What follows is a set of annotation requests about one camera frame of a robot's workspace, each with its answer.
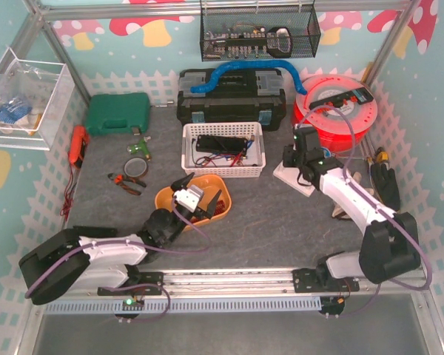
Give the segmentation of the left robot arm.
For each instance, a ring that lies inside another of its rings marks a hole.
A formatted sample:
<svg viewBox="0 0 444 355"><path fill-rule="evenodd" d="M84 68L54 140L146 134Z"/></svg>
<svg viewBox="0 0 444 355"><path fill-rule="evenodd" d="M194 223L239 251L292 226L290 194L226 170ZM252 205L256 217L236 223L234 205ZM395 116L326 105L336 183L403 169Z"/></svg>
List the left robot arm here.
<svg viewBox="0 0 444 355"><path fill-rule="evenodd" d="M102 296L140 300L148 291L162 294L160 281L149 281L138 267L160 254L175 254L171 245L185 228L211 220L222 189L197 183L187 175L170 186L170 206L155 209L136 233L119 237L101 227L63 229L24 255L18 266L27 286L25 297L45 305L69 292L95 290Z"/></svg>

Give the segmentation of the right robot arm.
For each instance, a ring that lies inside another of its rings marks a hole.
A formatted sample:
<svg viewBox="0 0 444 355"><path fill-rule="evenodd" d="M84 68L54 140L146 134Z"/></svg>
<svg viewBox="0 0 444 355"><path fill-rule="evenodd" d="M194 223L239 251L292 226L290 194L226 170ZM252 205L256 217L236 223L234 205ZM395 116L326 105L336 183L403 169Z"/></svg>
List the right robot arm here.
<svg viewBox="0 0 444 355"><path fill-rule="evenodd" d="M421 266L417 223L371 196L334 157L321 149L317 130L294 129L294 143L283 150L283 166L298 169L298 183L313 187L337 203L363 233L358 252L341 252L323 262L334 279L365 277L374 284L392 281Z"/></svg>

